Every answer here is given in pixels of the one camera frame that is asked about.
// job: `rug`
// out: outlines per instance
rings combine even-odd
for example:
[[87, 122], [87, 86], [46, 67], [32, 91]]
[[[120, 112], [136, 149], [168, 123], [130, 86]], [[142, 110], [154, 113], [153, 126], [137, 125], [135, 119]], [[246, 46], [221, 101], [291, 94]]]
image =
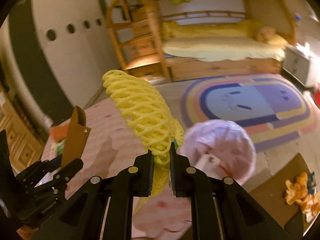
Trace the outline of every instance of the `rug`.
[[187, 127], [212, 119], [244, 127], [261, 152], [317, 127], [313, 105], [277, 74], [219, 76], [194, 81], [181, 99]]

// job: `nightstand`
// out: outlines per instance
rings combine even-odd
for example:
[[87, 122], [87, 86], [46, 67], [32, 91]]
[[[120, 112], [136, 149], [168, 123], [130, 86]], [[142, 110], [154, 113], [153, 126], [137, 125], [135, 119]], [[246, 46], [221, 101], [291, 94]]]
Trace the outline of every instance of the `nightstand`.
[[318, 61], [312, 57], [305, 57], [293, 47], [286, 47], [283, 69], [302, 83], [306, 88], [316, 85], [319, 73]]

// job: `tile floor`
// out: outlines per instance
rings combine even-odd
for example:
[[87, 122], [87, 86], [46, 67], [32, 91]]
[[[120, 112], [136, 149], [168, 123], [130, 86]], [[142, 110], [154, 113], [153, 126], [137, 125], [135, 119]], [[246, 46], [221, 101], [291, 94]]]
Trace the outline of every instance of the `tile floor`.
[[[154, 84], [169, 106], [172, 116], [180, 121], [185, 132], [187, 128], [182, 122], [180, 99], [192, 82], [194, 81], [188, 80], [161, 85]], [[103, 91], [94, 101], [93, 105], [108, 97], [105, 91]], [[304, 97], [307, 100], [312, 100], [308, 93], [305, 93]], [[320, 109], [316, 108], [316, 114], [320, 117]], [[297, 153], [301, 153], [310, 171], [315, 172], [316, 180], [320, 182], [320, 127], [318, 127], [313, 132], [294, 141], [258, 153], [255, 173], [243, 186], [244, 189], [250, 192], [268, 180], [281, 170]]]

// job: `silver bolt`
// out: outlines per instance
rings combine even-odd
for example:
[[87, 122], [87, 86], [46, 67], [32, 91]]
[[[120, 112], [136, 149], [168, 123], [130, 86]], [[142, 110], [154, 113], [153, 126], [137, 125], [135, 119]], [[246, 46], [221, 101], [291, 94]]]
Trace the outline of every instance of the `silver bolt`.
[[138, 169], [137, 167], [135, 167], [135, 166], [132, 166], [132, 167], [130, 167], [130, 168], [128, 169], [128, 171], [129, 171], [130, 173], [136, 173], [138, 170], [139, 170], [139, 169]]
[[97, 183], [99, 183], [99, 181], [100, 181], [100, 178], [99, 178], [98, 176], [94, 176], [94, 177], [92, 177], [92, 178], [90, 179], [90, 182], [91, 182], [92, 184], [97, 184]]
[[228, 184], [228, 185], [231, 185], [233, 183], [233, 179], [230, 178], [230, 177], [224, 178], [223, 181], [224, 181], [225, 184]]
[[188, 167], [188, 168], [186, 169], [186, 172], [187, 172], [187, 173], [190, 173], [190, 174], [193, 174], [193, 173], [196, 173], [196, 169], [195, 169], [194, 167]]

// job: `red stain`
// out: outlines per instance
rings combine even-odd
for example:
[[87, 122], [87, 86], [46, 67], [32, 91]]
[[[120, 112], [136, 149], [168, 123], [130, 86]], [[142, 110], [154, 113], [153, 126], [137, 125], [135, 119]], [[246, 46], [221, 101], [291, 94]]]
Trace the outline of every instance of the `red stain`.
[[158, 201], [157, 206], [165, 208], [165, 207], [168, 206], [168, 204], [166, 202], [164, 202], [164, 201]]

